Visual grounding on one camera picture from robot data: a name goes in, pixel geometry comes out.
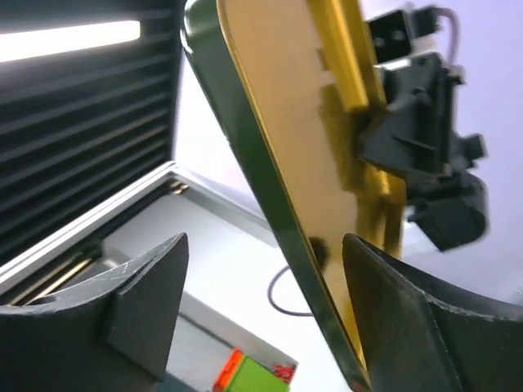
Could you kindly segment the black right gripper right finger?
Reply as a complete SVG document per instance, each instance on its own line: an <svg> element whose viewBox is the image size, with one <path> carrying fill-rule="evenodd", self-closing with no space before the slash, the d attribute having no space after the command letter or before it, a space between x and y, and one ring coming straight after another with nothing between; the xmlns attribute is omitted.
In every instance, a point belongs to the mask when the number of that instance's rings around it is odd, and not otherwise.
<svg viewBox="0 0 523 392"><path fill-rule="evenodd" d="M469 292L362 238L342 259L374 391L520 391L522 308Z"/></svg>

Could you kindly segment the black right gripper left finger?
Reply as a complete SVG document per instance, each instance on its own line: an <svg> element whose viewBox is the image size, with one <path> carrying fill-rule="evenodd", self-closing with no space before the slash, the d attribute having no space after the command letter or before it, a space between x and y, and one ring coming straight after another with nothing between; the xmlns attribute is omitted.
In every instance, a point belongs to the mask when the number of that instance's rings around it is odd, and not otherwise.
<svg viewBox="0 0 523 392"><path fill-rule="evenodd" d="M1 308L3 391L154 391L189 260L186 234L32 305Z"/></svg>

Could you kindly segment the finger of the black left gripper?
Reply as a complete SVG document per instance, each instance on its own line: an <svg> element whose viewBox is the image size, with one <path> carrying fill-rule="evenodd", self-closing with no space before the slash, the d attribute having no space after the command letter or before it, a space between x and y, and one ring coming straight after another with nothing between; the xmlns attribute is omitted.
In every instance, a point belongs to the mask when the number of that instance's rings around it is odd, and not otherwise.
<svg viewBox="0 0 523 392"><path fill-rule="evenodd" d="M423 109L385 111L357 137L357 156L400 178L444 173L445 129Z"/></svg>

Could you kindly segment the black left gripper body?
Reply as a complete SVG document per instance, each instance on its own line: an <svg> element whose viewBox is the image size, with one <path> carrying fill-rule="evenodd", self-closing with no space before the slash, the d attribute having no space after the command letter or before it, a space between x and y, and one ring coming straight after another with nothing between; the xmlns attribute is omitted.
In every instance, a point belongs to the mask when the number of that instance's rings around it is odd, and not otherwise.
<svg viewBox="0 0 523 392"><path fill-rule="evenodd" d="M436 53L416 56L407 67L387 72L387 111L424 110L445 129L444 173L436 178L401 178L414 223L442 252L476 241L486 230L485 186L471 170L486 155L480 134L454 128L454 91L463 70L442 64Z"/></svg>

